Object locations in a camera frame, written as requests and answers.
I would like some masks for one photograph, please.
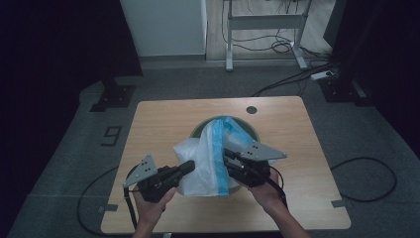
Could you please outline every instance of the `hand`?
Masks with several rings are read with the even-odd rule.
[[[134,237],[149,237],[158,224],[161,214],[165,211],[166,205],[175,195],[175,187],[171,188],[158,203],[145,201],[139,191],[133,192],[136,201],[139,222]]]
[[[275,170],[270,169],[269,178],[278,184],[278,173]],[[246,187],[253,194],[253,197],[256,199],[257,203],[261,205],[264,211],[268,214],[272,214],[272,209],[275,207],[280,207],[287,210],[287,208],[278,197],[278,191],[276,191],[274,187],[272,187],[267,182],[265,182],[263,185],[255,187],[248,187],[242,183],[241,185]]]

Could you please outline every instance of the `human hand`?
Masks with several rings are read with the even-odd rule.
[[[166,205],[170,202],[175,195],[175,187],[171,188],[158,203],[145,201],[139,191],[133,192],[136,201],[137,211],[139,214],[138,228],[151,227],[154,228],[165,211]]]
[[[275,170],[270,169],[269,178],[278,184],[278,173]],[[263,185],[254,187],[248,187],[242,183],[241,185],[246,187],[253,194],[254,199],[260,206],[262,206],[266,213],[272,215],[275,208],[287,210],[278,196],[278,191],[267,182]]]

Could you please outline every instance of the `power strip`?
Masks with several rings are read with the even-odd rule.
[[[334,73],[332,71],[328,70],[328,71],[323,71],[323,72],[318,72],[318,73],[312,74],[311,79],[312,80],[319,80],[319,79],[330,77],[330,76],[333,76],[333,75],[334,75]]]

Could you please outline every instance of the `floor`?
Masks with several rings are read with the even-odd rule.
[[[307,5],[308,0],[299,0],[296,2],[287,0],[241,0],[233,1],[233,15],[274,15],[274,14],[301,14]],[[312,1],[309,11],[309,17],[303,33],[301,46],[319,53],[330,53],[331,47],[323,39],[325,28],[330,19],[334,8],[335,0],[317,0]],[[225,58],[225,49],[227,39],[227,15],[229,2],[207,0],[207,53],[208,60],[223,60]],[[255,41],[238,42],[246,39],[254,39],[263,36],[275,36],[278,30],[248,30],[234,31],[233,39],[237,40],[236,45],[241,45],[250,51],[240,47],[234,47],[234,59],[294,59],[292,53],[279,54],[271,49],[275,42],[275,37],[264,37]],[[279,30],[279,36],[291,41],[294,39],[294,30]],[[276,48],[283,52],[285,47]]]
[[[258,89],[300,72],[296,63],[284,65],[238,65],[226,72],[223,65],[184,64],[173,68],[144,70],[144,77],[122,77],[118,83],[136,85],[127,108],[89,112],[101,95],[101,83],[80,94],[80,107],[56,149],[49,165],[28,195],[8,237],[92,237],[100,233],[103,210],[107,207],[136,106],[146,100],[247,97]],[[300,94],[330,167],[356,157],[381,160],[395,172],[395,190],[375,202],[345,199],[352,226],[347,230],[311,230],[312,237],[420,237],[420,163],[401,137],[374,107],[353,103],[327,103],[317,81],[284,84],[261,96]],[[114,147],[104,147],[114,138],[104,136],[107,128],[121,126]],[[381,164],[358,161],[333,171],[340,192],[372,199],[390,190],[392,174]],[[272,237],[272,233],[172,234],[172,237]]]

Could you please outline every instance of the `forearm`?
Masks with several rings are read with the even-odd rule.
[[[265,211],[274,220],[284,238],[310,238],[309,233],[303,229],[282,203],[265,209]]]

